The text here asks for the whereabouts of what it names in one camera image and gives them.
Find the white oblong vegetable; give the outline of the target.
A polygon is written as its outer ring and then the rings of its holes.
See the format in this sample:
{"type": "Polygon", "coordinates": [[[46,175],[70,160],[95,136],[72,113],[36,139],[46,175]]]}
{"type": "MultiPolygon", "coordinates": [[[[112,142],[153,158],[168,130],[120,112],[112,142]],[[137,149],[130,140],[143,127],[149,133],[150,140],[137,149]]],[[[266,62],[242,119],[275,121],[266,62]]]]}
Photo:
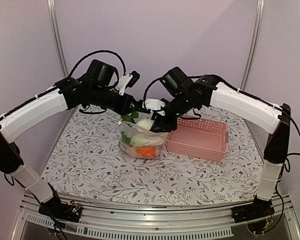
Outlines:
{"type": "Polygon", "coordinates": [[[160,136],[138,133],[131,138],[130,144],[135,147],[160,146],[165,140],[160,136]]]}
{"type": "Polygon", "coordinates": [[[154,124],[154,121],[151,120],[151,119],[148,119],[148,118],[143,118],[143,119],[139,119],[137,122],[136,122],[136,125],[149,131],[152,126],[154,124]]]}

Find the white oblong vegetable front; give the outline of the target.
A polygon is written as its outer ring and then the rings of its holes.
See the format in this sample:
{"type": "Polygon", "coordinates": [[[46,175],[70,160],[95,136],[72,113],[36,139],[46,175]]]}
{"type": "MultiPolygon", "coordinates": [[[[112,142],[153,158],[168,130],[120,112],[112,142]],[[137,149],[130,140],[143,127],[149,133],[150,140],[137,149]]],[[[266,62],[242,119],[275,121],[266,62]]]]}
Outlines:
{"type": "Polygon", "coordinates": [[[160,146],[165,140],[160,136],[138,133],[131,138],[130,144],[135,147],[160,146]]]}

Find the orange crinkled fruit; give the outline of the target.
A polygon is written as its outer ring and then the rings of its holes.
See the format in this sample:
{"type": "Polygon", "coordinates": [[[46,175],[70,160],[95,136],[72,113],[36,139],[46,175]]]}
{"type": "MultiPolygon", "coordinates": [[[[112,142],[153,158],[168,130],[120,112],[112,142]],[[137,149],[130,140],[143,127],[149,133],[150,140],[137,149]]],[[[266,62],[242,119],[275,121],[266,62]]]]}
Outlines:
{"type": "Polygon", "coordinates": [[[156,148],[154,146],[137,147],[135,151],[143,157],[155,157],[156,148]]]}

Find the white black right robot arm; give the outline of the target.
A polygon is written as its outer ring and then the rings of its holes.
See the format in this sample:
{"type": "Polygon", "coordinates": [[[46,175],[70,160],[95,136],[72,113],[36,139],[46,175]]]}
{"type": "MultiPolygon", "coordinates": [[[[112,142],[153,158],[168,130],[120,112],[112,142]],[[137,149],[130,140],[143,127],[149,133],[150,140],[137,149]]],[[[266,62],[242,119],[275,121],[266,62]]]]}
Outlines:
{"type": "Polygon", "coordinates": [[[202,75],[193,81],[179,67],[157,79],[173,96],[172,101],[143,97],[144,107],[154,112],[155,133],[177,129],[177,119],[191,109],[202,106],[219,108],[259,126],[268,139],[263,151],[263,170],[258,190],[251,204],[233,207],[235,223],[252,221],[273,215],[272,195],[278,189],[288,156],[291,108],[287,104],[268,103],[238,88],[230,86],[214,74],[202,75]]]}

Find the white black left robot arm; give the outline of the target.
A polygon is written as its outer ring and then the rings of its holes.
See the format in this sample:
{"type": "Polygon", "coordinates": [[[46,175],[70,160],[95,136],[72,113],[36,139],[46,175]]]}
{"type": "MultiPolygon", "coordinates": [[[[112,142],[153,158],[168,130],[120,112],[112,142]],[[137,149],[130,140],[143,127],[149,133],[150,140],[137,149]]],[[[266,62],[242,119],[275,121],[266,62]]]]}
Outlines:
{"type": "Polygon", "coordinates": [[[63,202],[54,187],[24,163],[18,141],[23,135],[33,133],[45,120],[77,106],[98,106],[103,112],[112,110],[119,115],[131,113],[140,103],[125,90],[140,79],[140,74],[135,70],[124,73],[111,85],[117,73],[115,67],[94,59],[79,78],[68,75],[0,115],[0,171],[29,191],[39,204],[38,212],[53,221],[79,222],[82,206],[73,200],[63,202]]]}

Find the clear zip top bag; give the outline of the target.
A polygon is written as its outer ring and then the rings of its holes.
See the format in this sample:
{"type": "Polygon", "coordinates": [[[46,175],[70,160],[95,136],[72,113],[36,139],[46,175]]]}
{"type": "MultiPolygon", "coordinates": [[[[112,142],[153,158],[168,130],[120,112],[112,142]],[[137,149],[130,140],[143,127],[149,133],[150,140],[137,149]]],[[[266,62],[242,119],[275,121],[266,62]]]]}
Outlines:
{"type": "Polygon", "coordinates": [[[153,123],[147,113],[136,110],[122,115],[118,122],[120,149],[132,158],[159,158],[168,133],[150,131],[153,123]]]}

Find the green leafy vegetable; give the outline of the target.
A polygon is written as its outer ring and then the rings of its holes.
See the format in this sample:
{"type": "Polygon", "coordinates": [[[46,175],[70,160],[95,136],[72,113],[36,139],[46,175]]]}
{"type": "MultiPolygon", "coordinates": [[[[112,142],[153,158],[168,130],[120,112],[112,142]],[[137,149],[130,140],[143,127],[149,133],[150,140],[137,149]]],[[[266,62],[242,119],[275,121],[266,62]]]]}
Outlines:
{"type": "Polygon", "coordinates": [[[137,112],[134,108],[132,109],[131,113],[121,116],[121,120],[123,122],[129,122],[129,123],[132,123],[132,124],[136,124],[136,120],[138,118],[139,118],[139,112],[137,112]]]}
{"type": "Polygon", "coordinates": [[[131,138],[127,136],[125,131],[121,132],[121,141],[128,146],[131,145],[131,138]]]}

